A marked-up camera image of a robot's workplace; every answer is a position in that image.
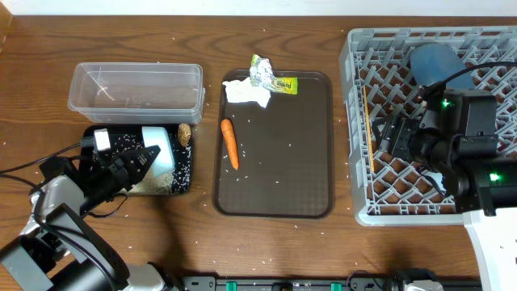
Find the light blue rice bowl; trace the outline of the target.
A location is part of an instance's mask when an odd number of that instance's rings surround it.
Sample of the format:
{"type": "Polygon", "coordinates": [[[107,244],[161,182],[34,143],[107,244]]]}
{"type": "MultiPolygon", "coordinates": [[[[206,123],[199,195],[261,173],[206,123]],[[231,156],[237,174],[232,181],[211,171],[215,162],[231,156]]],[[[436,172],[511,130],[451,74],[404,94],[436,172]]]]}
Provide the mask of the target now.
{"type": "Polygon", "coordinates": [[[144,126],[142,137],[145,147],[158,146],[160,152],[155,158],[151,170],[155,178],[170,173],[175,169],[174,157],[168,132],[163,127],[144,126]]]}

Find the brown food scrap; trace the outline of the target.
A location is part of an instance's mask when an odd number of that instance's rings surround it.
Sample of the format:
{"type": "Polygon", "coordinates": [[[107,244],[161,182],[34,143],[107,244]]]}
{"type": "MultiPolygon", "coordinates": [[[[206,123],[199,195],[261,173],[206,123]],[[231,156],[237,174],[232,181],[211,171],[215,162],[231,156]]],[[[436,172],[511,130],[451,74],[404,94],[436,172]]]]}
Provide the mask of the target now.
{"type": "Polygon", "coordinates": [[[191,140],[191,126],[189,124],[180,124],[178,126],[177,138],[182,147],[187,147],[191,140]]]}

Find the wooden chopstick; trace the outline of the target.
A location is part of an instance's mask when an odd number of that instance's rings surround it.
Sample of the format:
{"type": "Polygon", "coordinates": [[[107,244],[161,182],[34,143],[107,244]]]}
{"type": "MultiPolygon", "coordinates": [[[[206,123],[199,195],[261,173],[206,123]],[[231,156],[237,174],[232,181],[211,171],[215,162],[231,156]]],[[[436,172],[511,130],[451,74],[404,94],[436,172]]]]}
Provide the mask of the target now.
{"type": "Polygon", "coordinates": [[[371,130],[371,122],[369,118],[369,110],[368,110],[368,97],[366,94],[366,85],[363,85],[362,87],[362,94],[364,97],[364,123],[366,124],[366,130],[367,130],[367,138],[368,138],[368,160],[369,165],[371,167],[372,173],[375,172],[375,164],[374,164],[374,158],[373,158],[373,151],[372,151],[372,130],[371,130]]]}

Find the dark blue plate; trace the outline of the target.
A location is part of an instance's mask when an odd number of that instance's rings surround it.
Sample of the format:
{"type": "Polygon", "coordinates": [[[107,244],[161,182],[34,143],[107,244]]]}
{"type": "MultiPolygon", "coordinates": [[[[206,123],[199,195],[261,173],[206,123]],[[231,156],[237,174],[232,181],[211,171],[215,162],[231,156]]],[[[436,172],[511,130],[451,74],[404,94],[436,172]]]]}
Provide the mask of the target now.
{"type": "Polygon", "coordinates": [[[410,54],[410,67],[419,86],[430,86],[466,69],[465,63],[443,44],[424,44],[410,54]]]}

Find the light blue cup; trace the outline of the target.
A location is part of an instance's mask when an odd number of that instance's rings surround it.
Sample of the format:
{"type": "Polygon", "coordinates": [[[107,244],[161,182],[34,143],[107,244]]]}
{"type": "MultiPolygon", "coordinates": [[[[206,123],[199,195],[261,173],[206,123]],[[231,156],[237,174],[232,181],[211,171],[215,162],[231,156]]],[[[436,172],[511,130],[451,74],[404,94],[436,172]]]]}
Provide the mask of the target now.
{"type": "Polygon", "coordinates": [[[430,177],[434,181],[434,183],[437,185],[440,191],[446,192],[443,186],[443,176],[440,173],[428,171],[426,173],[426,176],[430,177]]]}

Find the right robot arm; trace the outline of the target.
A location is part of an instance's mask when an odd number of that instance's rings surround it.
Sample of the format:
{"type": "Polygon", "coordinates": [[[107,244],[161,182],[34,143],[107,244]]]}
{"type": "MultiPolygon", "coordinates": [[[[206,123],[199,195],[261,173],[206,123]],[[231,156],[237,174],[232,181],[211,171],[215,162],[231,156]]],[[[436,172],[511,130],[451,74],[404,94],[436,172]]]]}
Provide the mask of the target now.
{"type": "Polygon", "coordinates": [[[487,91],[423,91],[419,119],[372,123],[378,150],[442,175],[462,215],[484,290],[516,288],[516,160],[497,153],[497,100],[487,91]]]}

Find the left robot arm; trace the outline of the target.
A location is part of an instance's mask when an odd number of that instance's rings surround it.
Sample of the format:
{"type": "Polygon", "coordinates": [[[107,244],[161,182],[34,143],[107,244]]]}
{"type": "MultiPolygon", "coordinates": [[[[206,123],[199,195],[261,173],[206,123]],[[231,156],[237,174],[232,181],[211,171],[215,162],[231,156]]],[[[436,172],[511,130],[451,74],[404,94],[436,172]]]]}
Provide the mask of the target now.
{"type": "Polygon", "coordinates": [[[1,249],[2,266],[24,290],[172,290],[156,264],[126,264],[84,220],[141,182],[159,152],[126,151],[90,175],[61,151],[38,160],[44,180],[30,185],[29,221],[1,249]]]}

